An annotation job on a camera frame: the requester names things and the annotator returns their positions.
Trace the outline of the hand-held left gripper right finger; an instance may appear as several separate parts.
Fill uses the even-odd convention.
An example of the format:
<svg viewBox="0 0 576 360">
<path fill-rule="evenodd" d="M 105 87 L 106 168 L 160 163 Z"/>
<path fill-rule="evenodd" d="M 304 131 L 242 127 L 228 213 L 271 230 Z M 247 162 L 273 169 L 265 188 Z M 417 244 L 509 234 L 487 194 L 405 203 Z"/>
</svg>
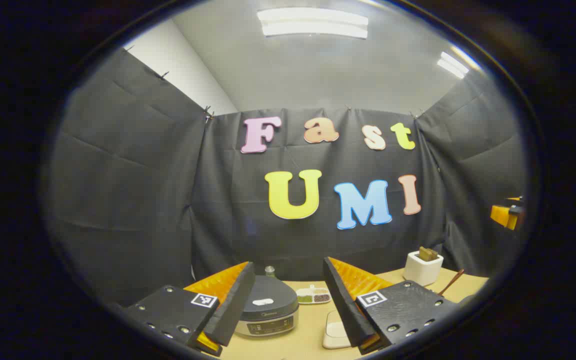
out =
<svg viewBox="0 0 576 360">
<path fill-rule="evenodd" d="M 350 346 L 361 355 L 409 346 L 461 309 L 415 281 L 394 284 L 329 256 L 323 278 Z"/>
</svg>

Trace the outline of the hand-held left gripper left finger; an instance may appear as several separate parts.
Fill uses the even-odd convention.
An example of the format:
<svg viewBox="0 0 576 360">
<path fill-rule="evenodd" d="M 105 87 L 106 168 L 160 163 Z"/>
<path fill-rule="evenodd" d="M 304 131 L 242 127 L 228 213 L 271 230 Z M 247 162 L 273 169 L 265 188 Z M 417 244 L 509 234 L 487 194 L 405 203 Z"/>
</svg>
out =
<svg viewBox="0 0 576 360">
<path fill-rule="evenodd" d="M 255 282 L 245 261 L 185 287 L 171 284 L 129 306 L 118 316 L 158 344 L 218 357 L 228 346 Z"/>
</svg>

